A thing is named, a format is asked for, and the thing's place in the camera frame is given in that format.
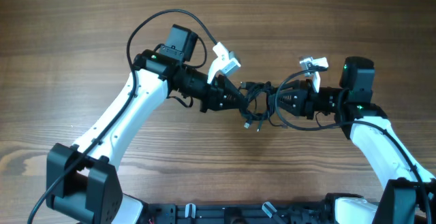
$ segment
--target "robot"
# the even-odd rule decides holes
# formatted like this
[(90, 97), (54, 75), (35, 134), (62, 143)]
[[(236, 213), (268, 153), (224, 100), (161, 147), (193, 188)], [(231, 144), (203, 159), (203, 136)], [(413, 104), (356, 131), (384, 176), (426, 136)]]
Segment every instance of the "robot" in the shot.
[[(217, 58), (207, 74), (200, 66), (188, 65), (196, 42), (203, 40), (193, 31), (173, 25), (166, 43), (154, 50), (130, 57), (134, 35), (150, 20), (166, 13), (191, 16), (215, 44)], [(234, 52), (217, 42), (204, 24), (185, 10), (164, 10), (145, 20), (127, 43), (130, 76), (118, 97), (100, 119), (71, 146), (55, 144), (47, 156), (47, 191), (29, 216), (32, 223), (44, 200), (47, 207), (81, 223), (146, 224), (237, 224), (237, 223), (436, 223), (436, 181), (395, 136), (384, 111), (371, 103), (375, 76), (374, 63), (363, 57), (348, 57), (343, 66), (340, 88), (321, 87), (319, 73), (328, 69), (326, 58), (303, 57), (302, 71), (286, 78), (278, 87), (271, 83), (242, 82), (236, 88), (228, 79), (240, 67)], [(306, 80), (294, 80), (305, 75)], [(293, 202), (273, 205), (195, 205), (148, 204), (124, 194), (116, 171), (131, 140), (151, 112), (171, 92), (200, 100), (200, 111), (239, 110), (247, 119), (245, 127), (264, 121), (273, 126), (317, 131), (340, 127), (368, 159), (384, 188), (380, 203), (370, 203), (351, 193), (328, 193), (319, 202)], [(264, 112), (250, 111), (249, 104), (266, 93)], [(313, 119), (315, 112), (334, 114), (334, 124), (312, 128), (288, 122), (282, 112)], [(283, 124), (270, 117), (277, 113)], [(78, 172), (89, 169), (88, 176)], [(426, 218), (416, 215), (420, 209)]]

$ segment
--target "floor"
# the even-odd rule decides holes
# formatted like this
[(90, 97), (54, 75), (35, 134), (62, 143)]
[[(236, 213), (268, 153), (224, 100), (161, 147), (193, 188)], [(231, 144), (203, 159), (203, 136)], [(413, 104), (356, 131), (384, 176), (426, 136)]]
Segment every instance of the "floor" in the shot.
[[(330, 63), (322, 86), (337, 87), (345, 57), (374, 60), (373, 102), (436, 174), (436, 0), (0, 0), (0, 223), (27, 220), (45, 189), (47, 152), (99, 118), (127, 80), (130, 33), (169, 8), (192, 11), (237, 53), (243, 66), (230, 78), (235, 84), (277, 85), (300, 69), (300, 56), (312, 55)], [(150, 22), (131, 52), (163, 42), (173, 23), (204, 36), (214, 58), (212, 42), (180, 14)], [(202, 55), (198, 46), (192, 63)], [(380, 199), (371, 166), (339, 129), (265, 123), (256, 132), (244, 122), (236, 110), (203, 114), (199, 102), (184, 109), (166, 101), (123, 158), (124, 192), (177, 204), (319, 200), (328, 192)], [(35, 222), (74, 223), (45, 205)]]

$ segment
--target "brown background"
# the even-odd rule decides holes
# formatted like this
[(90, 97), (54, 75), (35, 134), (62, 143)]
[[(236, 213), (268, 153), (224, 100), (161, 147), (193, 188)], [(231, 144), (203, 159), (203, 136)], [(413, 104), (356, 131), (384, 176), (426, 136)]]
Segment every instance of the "brown background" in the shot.
[[(128, 77), (129, 34), (176, 7), (236, 51), (243, 64), (231, 77), (236, 84), (277, 85), (310, 54), (328, 58), (322, 85), (337, 86), (345, 57), (373, 59), (373, 101), (436, 173), (436, 0), (0, 0), (0, 223), (27, 220), (44, 191), (47, 152), (56, 142), (70, 145), (117, 96)], [(132, 52), (163, 42), (173, 23), (204, 36), (190, 18), (165, 15), (141, 30)], [(197, 48), (192, 63), (202, 55)], [(237, 111), (198, 108), (169, 100), (152, 113), (121, 163), (124, 192), (177, 204), (319, 200), (335, 191), (381, 197), (367, 160), (338, 129), (265, 123), (255, 132)], [(37, 223), (73, 221), (44, 205)]]

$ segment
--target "brown floor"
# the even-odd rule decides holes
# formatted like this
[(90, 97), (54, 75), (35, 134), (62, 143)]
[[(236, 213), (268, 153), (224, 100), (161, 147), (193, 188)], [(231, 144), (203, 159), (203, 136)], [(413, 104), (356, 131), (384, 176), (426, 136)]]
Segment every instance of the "brown floor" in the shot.
[[(436, 0), (0, 0), (0, 223), (27, 220), (44, 191), (47, 152), (57, 142), (70, 145), (119, 93), (129, 34), (151, 14), (177, 7), (238, 54), (235, 84), (277, 85), (310, 54), (328, 58), (322, 85), (337, 86), (345, 57), (373, 59), (373, 101), (436, 173)], [(173, 23), (204, 35), (188, 17), (165, 15), (141, 30), (132, 52), (163, 42)], [(197, 48), (192, 62), (202, 55)], [(124, 192), (177, 204), (318, 200), (327, 192), (381, 197), (370, 165), (339, 129), (265, 123), (255, 132), (237, 111), (198, 108), (168, 100), (151, 115), (121, 163)], [(62, 222), (73, 223), (43, 206), (36, 223)]]

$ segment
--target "mechanical arm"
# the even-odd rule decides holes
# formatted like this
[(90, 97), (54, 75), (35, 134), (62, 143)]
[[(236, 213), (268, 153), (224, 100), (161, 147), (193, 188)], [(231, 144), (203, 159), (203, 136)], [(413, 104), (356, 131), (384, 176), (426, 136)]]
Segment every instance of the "mechanical arm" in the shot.
[[(167, 12), (190, 15), (181, 10)], [(47, 192), (46, 198), (42, 197), (47, 207), (92, 224), (433, 222), (435, 177), (396, 137), (383, 110), (371, 103), (375, 75), (371, 60), (346, 58), (340, 88), (320, 86), (319, 72), (326, 71), (328, 63), (325, 58), (311, 57), (303, 57), (300, 60), (302, 71), (285, 79), (277, 88), (269, 82), (243, 82), (236, 88), (228, 76), (241, 67), (238, 57), (216, 42), (198, 22), (215, 43), (213, 50), (217, 58), (208, 74), (186, 64), (199, 37), (178, 25), (173, 25), (166, 43), (156, 50), (137, 54), (130, 66), (127, 83), (101, 118), (71, 146), (55, 144), (48, 153)], [(302, 74), (306, 80), (292, 81)], [(121, 159), (142, 124), (171, 92), (200, 100), (201, 112), (239, 110), (247, 120), (245, 127), (258, 121), (258, 131), (263, 121), (271, 123), (270, 117), (274, 113), (283, 122), (281, 125), (271, 123), (274, 126), (307, 131), (342, 128), (345, 137), (363, 152), (377, 174), (384, 188), (380, 203), (369, 203), (362, 196), (349, 193), (328, 193), (320, 202), (176, 206), (148, 204), (123, 193), (116, 174)], [(267, 94), (267, 109), (263, 113), (252, 112), (248, 109), (249, 104), (260, 93)], [(283, 112), (308, 119), (313, 119), (315, 112), (333, 113), (335, 123), (301, 128), (285, 120), (281, 115)], [(84, 168), (89, 169), (88, 176), (79, 173)], [(415, 215), (417, 208), (426, 213), (426, 219)]]

